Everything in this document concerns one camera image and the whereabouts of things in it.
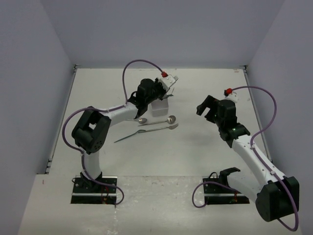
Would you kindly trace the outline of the shiny steel fork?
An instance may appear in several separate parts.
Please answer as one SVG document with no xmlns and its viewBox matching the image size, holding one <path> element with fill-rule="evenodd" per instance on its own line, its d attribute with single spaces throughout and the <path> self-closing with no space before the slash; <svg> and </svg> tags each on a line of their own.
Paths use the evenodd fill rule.
<svg viewBox="0 0 313 235">
<path fill-rule="evenodd" d="M 176 84 L 176 82 L 178 81 L 178 77 L 177 76 L 172 76 L 172 75 L 169 75 L 167 77 L 167 81 L 169 82 L 169 85 L 168 85 L 168 91 L 172 90 L 173 89 L 173 86 Z"/>
</svg>

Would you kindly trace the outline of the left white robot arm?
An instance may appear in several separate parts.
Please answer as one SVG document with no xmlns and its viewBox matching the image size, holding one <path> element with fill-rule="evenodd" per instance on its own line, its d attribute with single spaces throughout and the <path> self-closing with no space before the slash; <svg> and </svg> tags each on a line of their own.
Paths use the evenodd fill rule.
<svg viewBox="0 0 313 235">
<path fill-rule="evenodd" d="M 108 110 L 87 107 L 71 135 L 75 144 L 82 150 L 82 174 L 86 177 L 84 186 L 90 192 L 97 192 L 102 186 L 99 177 L 102 171 L 99 164 L 99 151 L 105 143 L 109 128 L 141 117 L 153 101 L 162 100 L 173 83 L 167 79 L 143 79 L 126 104 Z"/>
</svg>

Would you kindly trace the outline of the matte round steel spoon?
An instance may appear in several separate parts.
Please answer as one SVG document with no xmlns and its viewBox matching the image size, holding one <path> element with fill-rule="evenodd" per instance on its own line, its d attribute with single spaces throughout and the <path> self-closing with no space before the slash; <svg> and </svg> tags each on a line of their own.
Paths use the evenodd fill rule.
<svg viewBox="0 0 313 235">
<path fill-rule="evenodd" d="M 139 126 L 147 126 L 147 125 L 154 125 L 154 124 L 160 124 L 160 123 L 174 124 L 175 122 L 176 122 L 176 117 L 174 115 L 171 115 L 166 120 L 144 123 Z"/>
</svg>

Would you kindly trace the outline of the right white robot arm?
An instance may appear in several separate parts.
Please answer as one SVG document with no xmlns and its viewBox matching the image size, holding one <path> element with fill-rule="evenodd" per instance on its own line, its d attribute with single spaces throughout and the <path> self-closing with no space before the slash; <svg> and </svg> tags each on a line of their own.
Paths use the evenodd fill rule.
<svg viewBox="0 0 313 235">
<path fill-rule="evenodd" d="M 207 184 L 215 184 L 223 192 L 237 191 L 255 203 L 257 212 L 266 222 L 294 214 L 298 222 L 299 182 L 293 176 L 281 172 L 262 153 L 248 129 L 237 121 L 236 105 L 232 100 L 218 100 L 212 96 L 197 107 L 197 115 L 208 113 L 205 119 L 218 127 L 221 139 L 236 152 L 254 175 L 231 167 L 220 171 L 218 178 Z"/>
</svg>

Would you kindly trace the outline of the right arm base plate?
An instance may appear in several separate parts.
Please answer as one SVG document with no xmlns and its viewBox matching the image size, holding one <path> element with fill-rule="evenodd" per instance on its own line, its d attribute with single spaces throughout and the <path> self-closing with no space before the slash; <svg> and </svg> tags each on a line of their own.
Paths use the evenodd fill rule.
<svg viewBox="0 0 313 235">
<path fill-rule="evenodd" d="M 202 187 L 204 202 L 198 205 L 195 201 L 196 192 Z M 209 176 L 202 179 L 192 193 L 192 204 L 195 208 L 203 208 L 208 205 L 235 205 L 249 204 L 249 199 L 234 189 L 231 189 L 223 182 L 223 176 L 217 172 L 212 172 Z"/>
</svg>

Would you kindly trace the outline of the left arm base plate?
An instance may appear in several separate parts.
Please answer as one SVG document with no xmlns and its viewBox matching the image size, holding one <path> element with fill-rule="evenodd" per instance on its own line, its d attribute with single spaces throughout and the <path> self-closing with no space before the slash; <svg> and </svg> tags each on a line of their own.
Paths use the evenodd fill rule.
<svg viewBox="0 0 313 235">
<path fill-rule="evenodd" d="M 73 189 L 71 204 L 119 205 L 124 200 L 124 193 L 117 187 L 117 176 L 99 176 L 96 181 L 84 175 L 72 178 Z"/>
</svg>

